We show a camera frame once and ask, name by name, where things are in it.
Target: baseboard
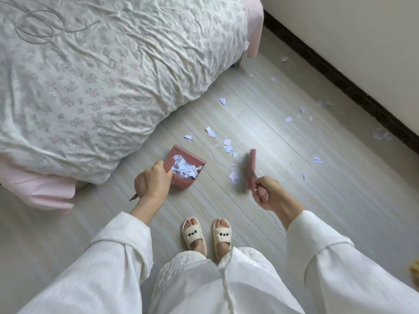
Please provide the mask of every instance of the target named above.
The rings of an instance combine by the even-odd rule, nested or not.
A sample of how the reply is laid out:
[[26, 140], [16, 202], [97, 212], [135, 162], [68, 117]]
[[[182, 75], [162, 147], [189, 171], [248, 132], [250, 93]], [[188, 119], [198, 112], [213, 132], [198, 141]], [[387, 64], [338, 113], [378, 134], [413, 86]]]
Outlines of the baseboard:
[[266, 28], [284, 41], [371, 116], [375, 117], [378, 122], [387, 128], [394, 136], [399, 138], [406, 146], [411, 148], [416, 154], [419, 154], [419, 136], [415, 132], [406, 127], [385, 107], [380, 105], [378, 101], [372, 99], [366, 92], [345, 77], [340, 71], [317, 54], [311, 47], [294, 35], [272, 15], [266, 11], [264, 12], [264, 26]]

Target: pink bed frame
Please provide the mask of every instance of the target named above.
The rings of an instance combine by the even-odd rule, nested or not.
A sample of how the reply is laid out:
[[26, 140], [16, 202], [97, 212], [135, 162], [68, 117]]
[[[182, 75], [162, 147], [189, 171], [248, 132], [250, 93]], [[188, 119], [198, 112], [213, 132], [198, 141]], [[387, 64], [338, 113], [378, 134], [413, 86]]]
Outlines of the pink bed frame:
[[[255, 58], [262, 34], [263, 6], [260, 0], [241, 0], [247, 15], [248, 58]], [[0, 183], [29, 206], [44, 210], [73, 208], [77, 180], [55, 174], [30, 172], [0, 154]]]

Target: wall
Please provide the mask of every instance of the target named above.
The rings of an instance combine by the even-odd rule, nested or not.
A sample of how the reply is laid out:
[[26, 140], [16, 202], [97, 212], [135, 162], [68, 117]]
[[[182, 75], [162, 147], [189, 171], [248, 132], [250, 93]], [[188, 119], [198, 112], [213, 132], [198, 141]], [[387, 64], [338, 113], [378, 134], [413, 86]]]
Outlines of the wall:
[[419, 0], [261, 0], [324, 59], [419, 134]]

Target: white slipper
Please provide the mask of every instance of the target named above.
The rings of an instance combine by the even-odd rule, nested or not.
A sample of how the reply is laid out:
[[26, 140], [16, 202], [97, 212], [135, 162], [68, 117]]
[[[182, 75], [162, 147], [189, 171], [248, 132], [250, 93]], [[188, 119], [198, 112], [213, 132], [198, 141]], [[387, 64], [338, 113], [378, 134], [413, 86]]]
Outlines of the white slipper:
[[[192, 218], [195, 218], [197, 224], [185, 229], [186, 221]], [[201, 224], [199, 223], [199, 220], [196, 217], [186, 218], [182, 225], [182, 236], [185, 239], [185, 242], [188, 245], [189, 250], [192, 250], [191, 243], [193, 243], [195, 240], [202, 239], [202, 243], [204, 244], [204, 257], [207, 256], [207, 244], [205, 243], [205, 238], [204, 234], [202, 233]]]
[[217, 222], [217, 220], [214, 220], [213, 224], [212, 224], [212, 237], [214, 238], [214, 247], [215, 247], [215, 256], [217, 257], [218, 260], [218, 249], [217, 249], [217, 245], [219, 243], [222, 242], [227, 242], [230, 244], [230, 250], [232, 249], [231, 247], [231, 224], [224, 219], [228, 225], [230, 226], [230, 228], [216, 228], [215, 227], [215, 223]]

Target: wood-look floor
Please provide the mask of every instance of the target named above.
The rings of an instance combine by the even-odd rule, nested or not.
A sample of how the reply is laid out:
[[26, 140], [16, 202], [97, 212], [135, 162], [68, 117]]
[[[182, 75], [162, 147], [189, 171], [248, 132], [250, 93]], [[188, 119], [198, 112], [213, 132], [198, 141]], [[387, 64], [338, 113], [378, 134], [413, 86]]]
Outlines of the wood-look floor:
[[[281, 56], [289, 61], [282, 63]], [[225, 107], [220, 97], [226, 98]], [[333, 105], [319, 107], [318, 100]], [[306, 107], [303, 114], [300, 106]], [[286, 124], [289, 116], [293, 121]], [[207, 126], [217, 138], [206, 134]], [[306, 313], [316, 312], [310, 294], [286, 272], [286, 239], [280, 222], [228, 179], [230, 163], [239, 163], [251, 148], [258, 152], [259, 176], [278, 179], [307, 209], [410, 285], [407, 265], [419, 256], [419, 157], [398, 139], [374, 140], [372, 132], [379, 127], [265, 30], [258, 58], [244, 59], [240, 68], [223, 73], [200, 99], [172, 113], [139, 151], [121, 162], [106, 184], [78, 192], [69, 215], [26, 207], [0, 189], [1, 312], [17, 312], [76, 260], [119, 211], [129, 212], [135, 204], [128, 201], [134, 194], [135, 176], [165, 159], [176, 143], [207, 164], [190, 189], [170, 191], [152, 221], [155, 263], [141, 287], [144, 309], [159, 269], [186, 248], [180, 234], [182, 222], [196, 216], [206, 234], [210, 258], [215, 256], [211, 224], [215, 218], [226, 218], [233, 226], [233, 244], [261, 251]], [[195, 141], [187, 143], [185, 134]], [[214, 147], [225, 137], [232, 140], [238, 158], [225, 153], [222, 145]], [[323, 163], [314, 163], [314, 156]]]

